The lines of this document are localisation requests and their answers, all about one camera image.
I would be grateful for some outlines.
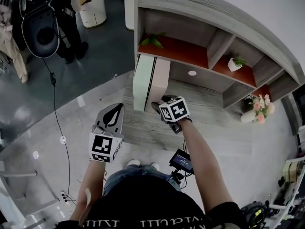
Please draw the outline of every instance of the white sneaker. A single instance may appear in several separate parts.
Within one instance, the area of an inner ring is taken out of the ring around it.
[[[130,165],[136,165],[136,166],[140,166],[141,162],[137,159],[133,159],[131,161],[128,162],[127,166],[130,166]]]
[[[152,163],[151,166],[155,167],[157,171],[160,171],[160,165],[158,163]]]

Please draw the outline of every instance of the shelf compartment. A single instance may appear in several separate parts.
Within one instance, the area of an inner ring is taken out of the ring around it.
[[[262,97],[264,97],[265,95],[269,95],[270,100],[272,101],[272,96],[270,94],[270,89],[268,85],[263,85],[262,87],[258,88],[256,91],[254,91],[253,93],[251,93],[251,95],[258,97],[259,95],[261,95]]]
[[[222,56],[220,60],[213,67],[212,71],[217,72],[222,75],[226,75],[231,79],[246,84],[252,88],[256,88],[254,73],[251,67],[245,65],[237,71],[230,71],[228,67],[228,62],[230,58],[227,56]]]
[[[215,64],[223,56],[225,51],[234,41],[235,35],[221,29],[217,29],[209,44],[207,45],[209,69],[213,69]]]
[[[208,69],[206,48],[166,36],[158,37],[158,41],[164,48],[150,43],[140,45],[138,52]]]
[[[217,28],[180,14],[145,9],[145,33],[165,32],[167,37],[207,48]]]
[[[285,97],[298,87],[299,84],[288,73],[284,73],[281,77],[269,84],[272,101]]]
[[[197,74],[191,76],[189,75],[189,71],[195,71]],[[198,67],[175,61],[171,61],[169,78],[172,80],[200,86],[219,93],[223,93],[236,82],[223,75],[215,74],[212,71],[201,70]]]
[[[266,55],[252,69],[257,87],[263,86],[284,70]]]
[[[265,55],[262,51],[238,37],[230,44],[224,55],[229,56],[236,53],[238,53],[250,67],[256,65]]]
[[[251,94],[251,92],[253,92],[252,87],[241,84],[239,82],[235,82],[223,93],[224,109],[247,97]]]

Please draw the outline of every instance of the small monitor screen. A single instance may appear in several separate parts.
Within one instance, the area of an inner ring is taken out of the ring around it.
[[[186,168],[187,170],[191,170],[192,167],[192,163],[190,160],[182,157],[181,155],[177,154],[174,158],[173,158],[173,162],[183,166],[184,168]]]

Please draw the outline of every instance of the black shoe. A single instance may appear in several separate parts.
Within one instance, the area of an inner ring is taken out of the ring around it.
[[[65,57],[66,60],[66,64],[72,63],[74,60],[75,54],[73,52],[73,50],[71,49],[71,47],[68,49],[68,53]]]
[[[82,42],[80,47],[76,49],[76,58],[77,59],[82,59],[85,56],[85,53],[88,50],[88,44],[86,42]]]

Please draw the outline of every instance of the small plant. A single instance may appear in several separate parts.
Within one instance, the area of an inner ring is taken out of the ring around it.
[[[153,44],[155,46],[157,46],[158,48],[164,48],[162,46],[162,44],[158,41],[157,37],[158,36],[165,36],[166,33],[165,32],[161,32],[159,34],[147,34],[148,38],[144,39],[140,45],[147,45],[147,44]]]
[[[253,105],[255,111],[255,122],[258,121],[258,123],[263,124],[268,115],[275,112],[275,105],[270,101],[268,94],[266,94],[264,98],[261,95],[258,97],[250,95],[245,99],[252,100],[249,104]]]
[[[242,67],[242,66],[246,65],[246,61],[241,56],[239,56],[239,54],[236,54],[232,58],[237,67]]]

